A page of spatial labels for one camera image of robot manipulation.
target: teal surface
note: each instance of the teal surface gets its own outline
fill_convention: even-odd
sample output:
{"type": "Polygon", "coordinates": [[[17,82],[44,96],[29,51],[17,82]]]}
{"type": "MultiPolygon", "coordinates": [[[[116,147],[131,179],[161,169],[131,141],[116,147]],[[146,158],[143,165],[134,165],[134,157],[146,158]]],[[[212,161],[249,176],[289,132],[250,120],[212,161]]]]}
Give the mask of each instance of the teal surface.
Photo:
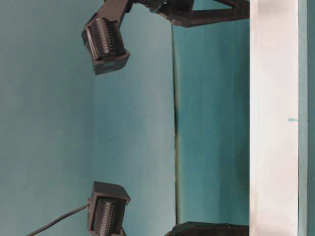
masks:
{"type": "Polygon", "coordinates": [[[131,56],[94,84],[93,179],[124,186],[130,236],[162,236],[175,224],[171,25],[135,4],[122,24],[131,56]]]}
{"type": "Polygon", "coordinates": [[[307,0],[299,0],[299,236],[307,235],[308,177],[307,0]]]}
{"type": "Polygon", "coordinates": [[[315,235],[315,2],[308,0],[309,162],[308,236],[315,235]]]}
{"type": "MultiPolygon", "coordinates": [[[[0,235],[23,236],[86,203],[93,78],[83,0],[0,3],[0,235]]],[[[86,236],[86,213],[42,235],[86,236]]]]}
{"type": "Polygon", "coordinates": [[[173,28],[180,223],[249,224],[249,33],[249,20],[173,28]]]}

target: white board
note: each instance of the white board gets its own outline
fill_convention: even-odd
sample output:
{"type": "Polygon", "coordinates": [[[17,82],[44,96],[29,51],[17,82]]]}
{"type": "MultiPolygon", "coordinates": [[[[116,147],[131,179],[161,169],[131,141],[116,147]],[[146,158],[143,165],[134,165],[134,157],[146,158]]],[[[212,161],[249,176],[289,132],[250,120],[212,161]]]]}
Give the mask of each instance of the white board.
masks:
{"type": "Polygon", "coordinates": [[[298,235],[298,19],[298,0],[251,0],[251,236],[298,235]]]}

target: cable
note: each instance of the cable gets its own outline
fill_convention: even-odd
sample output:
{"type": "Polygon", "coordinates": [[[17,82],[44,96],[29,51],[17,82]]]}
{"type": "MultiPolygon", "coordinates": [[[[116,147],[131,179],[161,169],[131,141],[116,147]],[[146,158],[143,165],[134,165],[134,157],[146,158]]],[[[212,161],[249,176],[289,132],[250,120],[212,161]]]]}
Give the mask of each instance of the cable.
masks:
{"type": "Polygon", "coordinates": [[[26,235],[26,236],[34,236],[34,235],[36,235],[36,234],[38,234],[38,233],[40,233],[40,232],[43,232],[44,230],[46,230],[46,229],[52,227],[53,225],[57,224],[59,221],[62,221],[63,219],[65,219],[65,218],[67,218],[67,217],[69,217],[69,216],[71,216],[71,215],[73,215],[73,214],[75,214],[75,213],[77,213],[77,212],[79,212],[79,211],[82,211],[82,210],[86,209],[86,207],[87,207],[88,205],[89,205],[89,204],[84,205],[84,206],[80,206],[80,207],[78,207],[77,209],[75,209],[75,210],[73,210],[73,211],[70,211],[70,212],[68,212],[68,213],[66,213],[66,214],[64,214],[64,215],[62,215],[61,217],[57,218],[56,220],[50,222],[49,224],[43,226],[42,228],[40,228],[40,229],[38,229],[38,230],[35,230],[34,232],[32,232],[32,233],[30,233],[30,234],[28,234],[28,235],[26,235]]]}

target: black plastic part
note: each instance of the black plastic part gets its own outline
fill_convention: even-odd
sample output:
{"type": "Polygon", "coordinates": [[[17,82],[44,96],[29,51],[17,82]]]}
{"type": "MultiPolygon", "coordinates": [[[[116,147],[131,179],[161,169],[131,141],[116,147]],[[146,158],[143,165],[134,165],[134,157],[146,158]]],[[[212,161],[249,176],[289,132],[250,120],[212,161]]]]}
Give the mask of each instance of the black plastic part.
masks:
{"type": "Polygon", "coordinates": [[[130,0],[106,0],[82,31],[84,45],[90,52],[96,75],[123,68],[130,56],[124,48],[120,25],[130,0]]]}
{"type": "Polygon", "coordinates": [[[249,227],[231,224],[186,222],[176,225],[165,236],[249,236],[249,227]]]}
{"type": "Polygon", "coordinates": [[[231,8],[194,11],[194,0],[105,0],[82,32],[84,45],[91,54],[95,74],[119,70],[126,65],[130,53],[124,48],[120,26],[125,13],[130,12],[134,3],[143,4],[151,12],[183,27],[235,21],[250,16],[250,3],[247,0],[214,1],[231,8]]]}
{"type": "Polygon", "coordinates": [[[122,223],[129,202],[129,195],[120,185],[94,182],[88,232],[92,236],[125,236],[122,223]]]}
{"type": "Polygon", "coordinates": [[[157,13],[164,16],[172,24],[183,27],[195,27],[250,17],[250,2],[247,0],[214,1],[231,8],[193,11],[194,0],[174,0],[165,4],[157,13]]]}

